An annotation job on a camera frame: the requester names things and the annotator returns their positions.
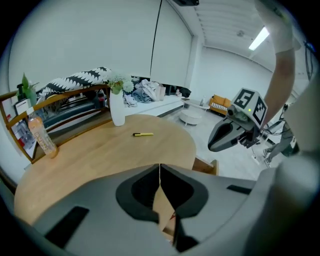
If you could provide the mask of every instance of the white floor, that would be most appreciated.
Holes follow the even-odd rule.
[[[271,144],[263,142],[260,145],[254,145],[251,148],[245,148],[241,144],[237,144],[231,148],[220,152],[212,152],[208,149],[208,139],[213,127],[223,118],[212,113],[210,110],[203,111],[203,118],[201,123],[197,125],[185,123],[179,119],[181,109],[164,116],[164,119],[172,121],[192,136],[196,145],[196,156],[202,158],[207,162],[214,159],[219,162],[219,175],[224,177],[257,180],[260,172],[267,169],[264,163],[263,149],[270,147]],[[282,154],[277,155],[271,162],[271,167],[277,167],[278,164],[286,157]]]

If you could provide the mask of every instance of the round wooden table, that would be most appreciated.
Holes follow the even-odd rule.
[[[133,137],[133,133],[154,133]],[[156,163],[192,169],[196,146],[191,136],[173,122],[156,116],[126,116],[125,124],[102,124],[59,147],[58,155],[44,156],[23,175],[14,197],[14,213],[32,225],[50,206],[91,180]],[[161,188],[153,210],[163,230],[173,208]]]

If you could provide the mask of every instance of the black and white striped blanket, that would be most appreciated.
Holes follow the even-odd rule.
[[[75,91],[94,85],[104,84],[104,82],[108,80],[111,72],[111,69],[101,66],[89,71],[78,72],[68,77],[55,78],[49,82],[39,93],[40,99],[37,101],[37,104],[45,101],[51,96],[63,94],[67,91]],[[57,114],[60,107],[67,102],[68,99],[69,98],[64,98],[43,107],[45,116],[48,118]]]
[[[94,85],[101,85],[108,80],[111,69],[97,67],[89,71],[82,71],[64,78],[55,78],[49,82],[40,93],[40,96],[48,99],[50,96],[63,94],[66,91],[74,91],[88,88]]]

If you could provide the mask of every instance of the white vase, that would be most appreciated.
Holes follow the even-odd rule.
[[[115,126],[123,126],[125,124],[126,116],[122,90],[119,94],[110,92],[110,112]]]

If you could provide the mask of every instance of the yellow marker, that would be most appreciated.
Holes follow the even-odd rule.
[[[134,137],[139,137],[139,136],[152,136],[152,135],[154,135],[152,132],[147,132],[147,133],[139,132],[139,133],[134,133],[134,134],[132,134],[132,136],[134,136]]]

